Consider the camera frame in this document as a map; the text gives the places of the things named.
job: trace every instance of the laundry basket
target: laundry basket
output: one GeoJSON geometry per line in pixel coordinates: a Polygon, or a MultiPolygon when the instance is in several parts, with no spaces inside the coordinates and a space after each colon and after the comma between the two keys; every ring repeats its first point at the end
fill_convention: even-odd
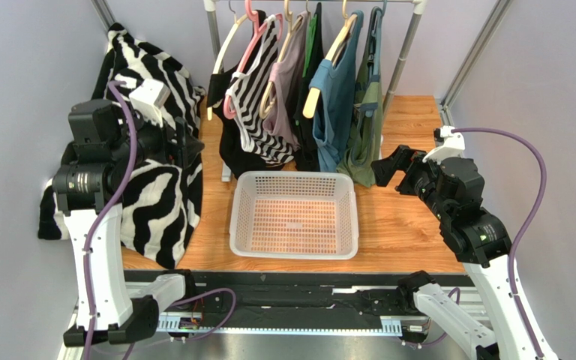
{"type": "Polygon", "coordinates": [[[353,180],[324,172],[246,172],[230,220],[242,257],[347,260],[359,249],[353,180]]]}

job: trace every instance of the clothes hanger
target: clothes hanger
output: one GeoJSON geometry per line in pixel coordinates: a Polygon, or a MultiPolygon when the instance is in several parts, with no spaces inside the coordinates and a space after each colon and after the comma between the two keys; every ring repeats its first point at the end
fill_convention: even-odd
{"type": "MultiPolygon", "coordinates": [[[[239,30],[239,26],[241,26],[242,23],[244,23],[244,21],[246,21],[246,19],[248,18],[248,15],[245,14],[244,16],[237,19],[237,13],[233,10],[233,6],[230,4],[230,0],[228,0],[228,8],[230,9],[230,11],[232,11],[232,15],[235,17],[235,23],[232,25],[232,28],[230,28],[230,32],[228,33],[226,40],[221,45],[221,49],[219,50],[219,54],[217,55],[217,60],[215,60],[214,68],[212,69],[213,74],[219,74],[221,72],[222,68],[221,65],[224,63],[224,56],[226,55],[226,49],[228,49],[230,42],[235,37],[235,33],[237,32],[237,30],[239,30]]],[[[209,121],[212,120],[212,109],[213,109],[212,106],[208,106],[207,115],[209,121]]]]}
{"type": "MultiPolygon", "coordinates": [[[[293,32],[299,30],[304,23],[303,16],[297,16],[297,20],[293,25],[293,12],[290,11],[289,6],[290,0],[283,0],[283,12],[285,13],[284,18],[288,21],[288,34],[286,35],[286,40],[283,41],[283,47],[279,52],[279,57],[277,58],[277,62],[282,62],[284,60],[284,56],[286,55],[286,51],[288,50],[288,45],[293,38],[293,32]]],[[[259,116],[261,119],[265,119],[270,115],[270,111],[272,107],[275,105],[275,101],[277,100],[277,95],[274,95],[272,99],[270,99],[270,94],[272,92],[272,88],[275,86],[275,83],[271,80],[268,81],[268,85],[265,87],[265,91],[262,96],[261,103],[259,105],[259,116]]]]}
{"type": "MultiPolygon", "coordinates": [[[[352,16],[348,17],[346,13],[346,3],[347,0],[343,0],[343,4],[341,5],[341,13],[343,14],[343,18],[346,22],[343,24],[343,28],[337,35],[337,38],[334,39],[334,43],[330,46],[330,50],[325,55],[325,60],[332,62],[333,65],[337,64],[338,56],[345,47],[346,37],[350,33],[351,28],[357,21],[357,15],[353,14],[352,16]]],[[[308,93],[308,98],[306,99],[306,104],[304,105],[304,117],[306,119],[312,119],[314,117],[315,110],[317,110],[317,101],[319,101],[319,96],[321,96],[321,90],[318,88],[311,88],[310,92],[308,93]]]]}
{"type": "MultiPolygon", "coordinates": [[[[245,0],[244,8],[246,9],[246,14],[248,15],[248,19],[253,22],[253,39],[248,44],[248,48],[244,53],[244,56],[241,58],[239,62],[239,67],[237,68],[238,73],[242,73],[248,63],[248,59],[251,57],[253,50],[257,43],[261,40],[264,32],[268,28],[268,22],[265,21],[263,24],[260,25],[260,16],[259,14],[253,10],[252,0],[245,0]]],[[[284,32],[284,15],[281,13],[275,14],[277,21],[279,21],[279,33],[277,33],[277,40],[281,39],[281,33],[284,32]]],[[[223,115],[227,119],[234,119],[235,118],[235,111],[230,109],[230,104],[233,102],[233,98],[226,94],[226,97],[223,99],[223,115]]]]}
{"type": "MultiPolygon", "coordinates": [[[[388,0],[383,0],[383,7],[380,9],[377,7],[376,10],[381,12],[379,16],[376,17],[374,24],[371,24],[373,27],[369,28],[368,31],[370,32],[370,36],[372,37],[372,41],[370,42],[370,52],[373,54],[377,53],[377,49],[375,46],[377,45],[377,31],[381,28],[383,24],[383,17],[386,15],[386,8],[388,7],[388,0]]],[[[376,56],[373,60],[372,64],[368,65],[368,73],[371,77],[377,75],[380,69],[380,57],[376,56]]]]}

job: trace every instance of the clothing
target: clothing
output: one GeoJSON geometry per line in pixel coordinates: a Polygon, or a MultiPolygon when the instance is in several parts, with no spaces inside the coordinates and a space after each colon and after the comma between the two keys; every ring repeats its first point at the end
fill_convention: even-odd
{"type": "Polygon", "coordinates": [[[293,117],[299,96],[299,85],[302,83],[304,57],[306,50],[306,34],[308,33],[308,12],[299,14],[303,18],[301,25],[292,32],[290,42],[282,61],[275,62],[270,72],[270,81],[275,95],[275,105],[263,122],[263,128],[271,135],[283,137],[293,150],[299,149],[297,136],[290,128],[290,118],[293,117]]]}
{"type": "Polygon", "coordinates": [[[356,52],[362,31],[364,13],[352,14],[357,20],[349,33],[349,40],[336,66],[323,60],[310,82],[310,88],[321,90],[322,111],[315,112],[313,137],[319,146],[319,167],[324,173],[335,173],[341,162],[353,120],[355,97],[356,52]]]}
{"type": "MultiPolygon", "coordinates": [[[[266,13],[258,10],[259,21],[266,19],[266,13]]],[[[257,55],[261,43],[253,49],[252,57],[257,55]]],[[[248,71],[252,61],[244,68],[248,71]]],[[[258,154],[252,154],[242,149],[241,133],[239,126],[233,120],[229,120],[224,116],[224,108],[222,103],[226,96],[226,91],[230,86],[230,80],[237,70],[239,65],[235,65],[232,69],[223,73],[214,73],[210,78],[210,86],[208,87],[208,96],[206,98],[206,106],[213,108],[213,113],[219,117],[222,123],[221,139],[219,142],[219,155],[223,162],[230,168],[232,174],[236,179],[239,179],[243,173],[247,171],[262,171],[262,170],[281,170],[282,166],[275,166],[268,168],[266,162],[258,154]]]]}
{"type": "Polygon", "coordinates": [[[317,155],[317,142],[313,138],[313,119],[303,115],[304,105],[310,91],[311,80],[323,60],[323,42],[321,36],[321,3],[316,5],[312,19],[308,23],[306,47],[304,57],[304,72],[301,75],[301,84],[298,89],[298,99],[295,113],[290,122],[292,133],[297,137],[299,151],[295,153],[295,162],[299,171],[319,171],[319,158],[317,155]]]}
{"type": "Polygon", "coordinates": [[[263,129],[260,117],[260,103],[270,77],[272,64],[278,57],[279,29],[277,19],[271,15],[264,23],[268,25],[259,39],[261,48],[252,60],[250,70],[232,75],[230,88],[226,91],[232,97],[235,110],[233,121],[239,126],[241,148],[245,152],[261,155],[269,166],[277,166],[293,159],[293,148],[281,136],[273,136],[263,129]]]}
{"type": "MultiPolygon", "coordinates": [[[[178,125],[181,123],[175,118],[181,117],[185,120],[187,134],[198,137],[199,103],[204,91],[193,87],[188,70],[156,46],[133,38],[119,24],[110,27],[108,40],[108,53],[103,59],[92,98],[115,101],[107,84],[110,80],[120,80],[126,83],[118,90],[128,102],[128,95],[145,79],[159,80],[171,91],[162,107],[163,124],[160,126],[168,131],[180,131],[178,125]]],[[[164,268],[174,269],[200,222],[202,168],[201,155],[186,169],[153,159],[136,168],[122,196],[121,243],[164,268]]],[[[37,237],[46,240],[71,237],[64,214],[57,209],[52,180],[40,202],[37,237]]]]}
{"type": "Polygon", "coordinates": [[[355,111],[350,138],[337,171],[369,188],[374,185],[371,164],[379,160],[383,128],[383,91],[381,87],[381,24],[383,11],[375,7],[370,15],[370,28],[364,58],[355,85],[355,111]]]}

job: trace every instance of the white wall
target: white wall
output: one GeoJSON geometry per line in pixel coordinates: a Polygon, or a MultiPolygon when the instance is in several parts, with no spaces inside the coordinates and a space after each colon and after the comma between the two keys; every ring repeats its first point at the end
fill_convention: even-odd
{"type": "MultiPolygon", "coordinates": [[[[536,316],[561,359],[576,359],[576,1],[515,1],[452,109],[458,127],[515,132],[542,152],[545,200],[518,267],[536,316]]],[[[489,210],[515,234],[537,190],[532,155],[511,140],[466,136],[486,179],[489,210]]]]}
{"type": "Polygon", "coordinates": [[[0,0],[0,359],[55,359],[77,300],[71,246],[37,239],[38,209],[105,45],[89,1],[0,0]]]}
{"type": "MultiPolygon", "coordinates": [[[[137,38],[151,41],[174,55],[188,67],[201,86],[207,86],[215,64],[203,0],[107,0],[117,21],[137,38]]],[[[283,1],[253,1],[253,7],[267,13],[284,11],[283,1]]],[[[358,62],[363,55],[365,28],[368,27],[372,3],[349,2],[348,12],[364,12],[364,31],[359,43],[358,62]]],[[[399,83],[398,95],[433,95],[441,98],[450,86],[461,63],[483,26],[495,0],[430,0],[408,62],[399,83]]],[[[317,2],[310,1],[313,11],[317,2]]],[[[244,14],[244,2],[235,0],[232,7],[239,16],[244,14]]],[[[301,12],[305,1],[292,1],[291,9],[301,12]]],[[[326,49],[343,26],[340,2],[323,2],[323,37],[326,49]]],[[[384,89],[390,82],[404,35],[413,13],[411,4],[388,4],[383,26],[382,72],[384,89]]],[[[228,1],[217,3],[220,39],[233,25],[233,13],[228,1]]],[[[238,31],[229,48],[226,65],[232,67],[241,58],[251,36],[249,23],[238,31]]]]}

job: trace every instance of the wooden surface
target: wooden surface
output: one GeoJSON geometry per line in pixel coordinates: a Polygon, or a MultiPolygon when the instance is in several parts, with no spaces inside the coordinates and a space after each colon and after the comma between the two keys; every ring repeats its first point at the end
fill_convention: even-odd
{"type": "MultiPolygon", "coordinates": [[[[433,129],[440,117],[432,97],[396,97],[385,117],[383,156],[399,144],[414,149],[434,147],[433,129]]],[[[204,194],[201,222],[178,269],[277,272],[463,272],[455,256],[443,244],[439,222],[415,196],[401,196],[395,185],[371,189],[355,186],[359,214],[359,252],[344,261],[257,259],[236,256],[229,246],[230,211],[237,186],[221,182],[219,156],[221,122],[202,120],[200,139],[204,194]]],[[[286,167],[294,170],[294,164],[286,167]]],[[[122,248],[126,269],[162,269],[156,262],[122,248]]]]}

